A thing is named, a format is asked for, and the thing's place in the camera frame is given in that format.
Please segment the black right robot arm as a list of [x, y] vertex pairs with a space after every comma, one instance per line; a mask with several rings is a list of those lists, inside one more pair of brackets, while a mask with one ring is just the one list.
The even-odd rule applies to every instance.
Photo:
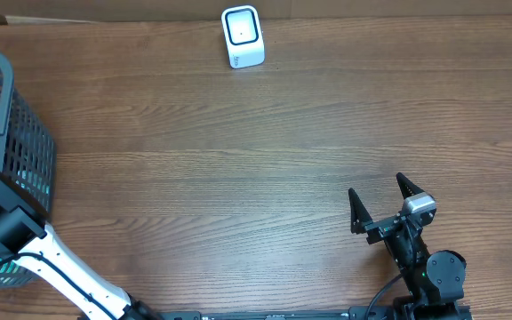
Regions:
[[385, 284], [366, 307], [351, 307], [350, 319], [470, 319], [470, 308], [460, 306], [464, 297], [466, 260], [457, 252], [431, 253], [423, 241], [423, 228], [436, 216], [436, 200], [411, 182], [396, 175], [404, 199], [393, 216], [375, 221], [357, 192], [350, 188], [350, 230], [366, 235], [368, 244], [384, 243], [399, 274]]

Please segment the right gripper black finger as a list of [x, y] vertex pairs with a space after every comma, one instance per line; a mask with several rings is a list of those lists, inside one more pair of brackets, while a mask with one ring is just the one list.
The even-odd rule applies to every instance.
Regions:
[[403, 199], [424, 193], [424, 190], [410, 181], [403, 173], [396, 174], [396, 181], [400, 188]]
[[364, 234], [372, 224], [372, 217], [364, 207], [359, 195], [353, 188], [348, 190], [350, 205], [350, 230], [353, 234]]

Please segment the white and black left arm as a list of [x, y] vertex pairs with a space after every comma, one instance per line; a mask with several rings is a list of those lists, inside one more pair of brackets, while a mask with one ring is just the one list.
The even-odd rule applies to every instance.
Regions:
[[0, 172], [0, 267], [13, 262], [76, 305], [85, 319], [155, 320], [157, 312], [98, 275], [56, 234], [48, 212]]

